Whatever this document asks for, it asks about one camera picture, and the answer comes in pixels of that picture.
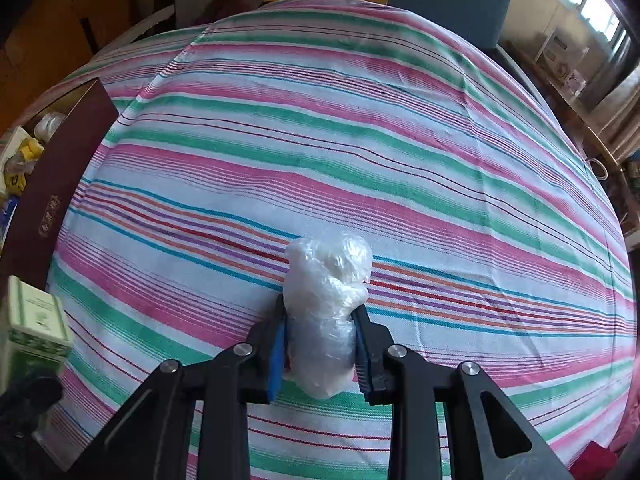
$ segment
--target plastic bag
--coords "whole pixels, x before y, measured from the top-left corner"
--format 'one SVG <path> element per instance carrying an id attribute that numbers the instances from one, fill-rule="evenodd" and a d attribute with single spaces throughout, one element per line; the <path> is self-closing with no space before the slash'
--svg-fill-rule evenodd
<path id="1" fill-rule="evenodd" d="M 45 114 L 33 129 L 33 136 L 46 144 L 65 118 L 66 115 L 60 112 L 49 112 Z"/>
<path id="2" fill-rule="evenodd" d="M 347 233 L 326 241 L 299 238 L 285 252 L 283 285 L 287 351 L 294 380 L 316 399 L 344 391 L 353 379 L 352 311 L 367 301 L 371 248 Z"/>

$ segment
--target cardboard box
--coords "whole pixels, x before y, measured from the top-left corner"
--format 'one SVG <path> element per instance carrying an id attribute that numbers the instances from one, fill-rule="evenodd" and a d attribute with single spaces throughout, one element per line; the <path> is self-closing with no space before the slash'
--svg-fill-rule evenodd
<path id="1" fill-rule="evenodd" d="M 564 83 L 588 51 L 588 46 L 577 43 L 569 33 L 558 27 L 546 38 L 536 56 L 536 62 L 559 82 Z"/>
<path id="2" fill-rule="evenodd" d="M 0 393 L 34 368 L 59 373 L 71 347 L 58 299 L 10 276 L 0 309 Z"/>
<path id="3" fill-rule="evenodd" d="M 6 232 L 0 254 L 0 297 L 15 275 L 44 290 L 60 226 L 80 179 L 118 111 L 97 78 L 77 86 L 22 126 L 33 135 L 48 112 L 66 118 L 31 173 Z"/>

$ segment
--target striped bedsheet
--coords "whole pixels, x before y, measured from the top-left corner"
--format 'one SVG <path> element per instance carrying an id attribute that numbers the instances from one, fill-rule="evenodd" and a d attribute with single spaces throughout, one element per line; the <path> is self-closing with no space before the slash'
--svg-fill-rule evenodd
<path id="1" fill-rule="evenodd" d="M 480 363 L 565 463 L 610 442 L 636 347 L 616 216 L 556 120 L 467 42 L 404 10 L 287 0 L 99 56 L 27 114 L 95 76 L 120 117 L 50 267 L 75 335 L 42 435 L 61 464 L 159 362 L 243 340 L 286 245 L 337 229 L 373 248 L 367 307 L 397 342 Z M 249 409 L 252 474 L 384 479 L 390 416 L 355 382 L 318 401 L 284 381 Z"/>

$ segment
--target green box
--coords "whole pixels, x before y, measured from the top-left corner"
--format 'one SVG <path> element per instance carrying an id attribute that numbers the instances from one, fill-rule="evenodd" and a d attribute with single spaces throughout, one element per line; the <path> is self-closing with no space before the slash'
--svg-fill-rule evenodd
<path id="1" fill-rule="evenodd" d="M 58 298 L 10 276 L 0 311 L 0 392 L 35 367 L 58 373 L 71 346 Z"/>

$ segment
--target metal ring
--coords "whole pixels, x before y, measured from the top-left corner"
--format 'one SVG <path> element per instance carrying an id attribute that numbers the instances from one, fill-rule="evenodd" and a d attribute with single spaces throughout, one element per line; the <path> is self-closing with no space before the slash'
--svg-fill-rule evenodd
<path id="1" fill-rule="evenodd" d="M 600 169 L 603 171 L 604 176 L 597 176 L 596 172 L 593 171 L 593 168 L 591 168 L 591 171 L 593 171 L 593 174 L 598 180 L 607 180 L 609 178 L 609 171 L 607 171 L 607 168 L 605 167 L 605 165 L 602 164 L 597 158 L 590 157 L 590 158 L 587 158 L 586 161 L 590 164 L 593 164 L 595 162 L 596 165 L 599 166 Z"/>

